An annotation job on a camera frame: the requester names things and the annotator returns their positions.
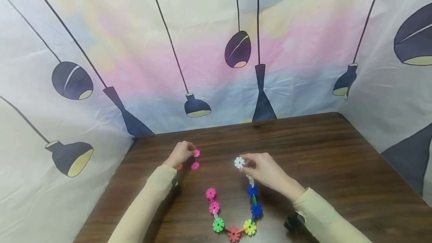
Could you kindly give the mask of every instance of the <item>hand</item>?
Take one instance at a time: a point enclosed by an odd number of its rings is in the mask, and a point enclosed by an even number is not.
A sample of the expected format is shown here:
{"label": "hand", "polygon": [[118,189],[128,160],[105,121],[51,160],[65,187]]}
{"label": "hand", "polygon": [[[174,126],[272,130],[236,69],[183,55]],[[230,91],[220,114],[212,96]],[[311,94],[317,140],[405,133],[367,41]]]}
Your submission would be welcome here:
{"label": "hand", "polygon": [[246,160],[245,167],[240,169],[241,172],[283,194],[292,203],[306,191],[301,184],[290,178],[268,153],[249,153],[240,156]]}
{"label": "hand", "polygon": [[188,141],[178,142],[171,152],[171,155],[164,161],[163,164],[176,168],[179,164],[184,163],[194,154],[197,147]]}

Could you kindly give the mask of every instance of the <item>wooden table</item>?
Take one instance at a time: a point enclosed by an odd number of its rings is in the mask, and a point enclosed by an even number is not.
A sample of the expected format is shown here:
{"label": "wooden table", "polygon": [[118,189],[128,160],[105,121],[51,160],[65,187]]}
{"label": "wooden table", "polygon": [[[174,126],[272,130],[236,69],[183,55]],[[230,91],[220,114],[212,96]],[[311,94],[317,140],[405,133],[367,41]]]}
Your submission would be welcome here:
{"label": "wooden table", "polygon": [[[182,169],[181,193],[160,208],[144,242],[229,243],[226,234],[213,232],[205,191],[210,186],[217,190],[227,226],[242,226],[250,218],[248,180],[233,161],[245,152],[269,152],[291,177],[315,189],[374,243],[432,242],[432,209],[337,113],[140,138],[75,242],[106,243],[147,177],[183,140],[201,150],[201,166]],[[240,242],[316,242],[304,230],[289,235],[283,224],[292,206],[281,195],[258,187],[264,217],[256,235]]]}

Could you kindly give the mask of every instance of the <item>beige sleeve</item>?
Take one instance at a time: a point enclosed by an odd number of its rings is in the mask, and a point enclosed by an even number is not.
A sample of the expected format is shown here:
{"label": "beige sleeve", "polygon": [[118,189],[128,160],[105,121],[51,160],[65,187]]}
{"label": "beige sleeve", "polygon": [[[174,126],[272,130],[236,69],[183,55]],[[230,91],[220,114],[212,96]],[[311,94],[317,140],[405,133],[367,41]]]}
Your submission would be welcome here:
{"label": "beige sleeve", "polygon": [[161,165],[121,218],[108,243],[142,243],[150,223],[162,201],[171,190],[177,170]]}
{"label": "beige sleeve", "polygon": [[307,189],[293,206],[320,243],[372,243],[313,189]]}

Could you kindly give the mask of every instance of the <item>snowflake building block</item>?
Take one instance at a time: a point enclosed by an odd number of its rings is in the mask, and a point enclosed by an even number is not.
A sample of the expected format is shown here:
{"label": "snowflake building block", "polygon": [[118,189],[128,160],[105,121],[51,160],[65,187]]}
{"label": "snowflake building block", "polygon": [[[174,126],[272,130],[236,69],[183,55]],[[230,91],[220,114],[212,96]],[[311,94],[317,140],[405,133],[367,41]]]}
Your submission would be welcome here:
{"label": "snowflake building block", "polygon": [[208,211],[210,211],[210,214],[218,214],[220,208],[221,207],[219,207],[219,203],[214,201],[208,207]]}
{"label": "snowflake building block", "polygon": [[191,164],[190,168],[191,168],[192,170],[196,170],[196,169],[199,168],[199,166],[200,166],[200,163],[197,162],[197,161],[195,161],[193,164]]}
{"label": "snowflake building block", "polygon": [[241,230],[236,226],[231,226],[230,229],[228,229],[228,239],[231,243],[236,243],[240,240],[240,232]]}
{"label": "snowflake building block", "polygon": [[252,213],[252,219],[255,220],[263,214],[263,207],[259,203],[252,204],[250,206],[250,212]]}
{"label": "snowflake building block", "polygon": [[235,165],[235,167],[237,168],[237,169],[241,169],[241,168],[243,168],[243,166],[245,165],[245,160],[244,160],[244,158],[242,158],[242,157],[237,157],[237,158],[235,158],[235,160],[234,160],[234,165]]}
{"label": "snowflake building block", "polygon": [[247,179],[249,180],[249,184],[250,184],[252,187],[255,187],[255,180],[254,180],[254,178],[251,177],[250,175],[246,175],[246,177],[247,177]]}
{"label": "snowflake building block", "polygon": [[194,158],[198,158],[200,155],[201,155],[201,152],[200,152],[198,149],[195,149],[195,150],[193,151],[193,157],[194,157]]}
{"label": "snowflake building block", "polygon": [[222,232],[224,227],[225,227],[225,223],[224,223],[224,220],[222,220],[221,218],[217,218],[213,221],[213,230],[216,233]]}
{"label": "snowflake building block", "polygon": [[255,232],[257,231],[257,225],[252,220],[245,221],[243,224],[243,228],[248,236],[255,234]]}
{"label": "snowflake building block", "polygon": [[249,185],[247,187],[247,194],[250,197],[253,197],[254,195],[256,196],[258,194],[258,188],[256,186]]}
{"label": "snowflake building block", "polygon": [[214,188],[208,188],[207,191],[205,192],[205,196],[209,200],[215,198],[215,196],[216,196],[216,190]]}

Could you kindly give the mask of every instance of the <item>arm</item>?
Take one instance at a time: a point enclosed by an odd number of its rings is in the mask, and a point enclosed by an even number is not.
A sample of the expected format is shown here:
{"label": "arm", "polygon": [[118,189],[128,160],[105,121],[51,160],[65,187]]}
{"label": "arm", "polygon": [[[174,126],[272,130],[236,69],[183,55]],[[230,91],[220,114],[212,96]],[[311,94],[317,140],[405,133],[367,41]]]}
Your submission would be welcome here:
{"label": "arm", "polygon": [[129,206],[108,243],[142,243],[152,219],[171,190],[178,164],[183,163],[196,147],[187,141],[177,143],[169,158],[154,170],[147,183]]}
{"label": "arm", "polygon": [[240,171],[287,197],[296,212],[304,217],[306,228],[320,243],[371,243],[324,198],[285,174],[268,153],[240,156],[246,160],[246,167]]}

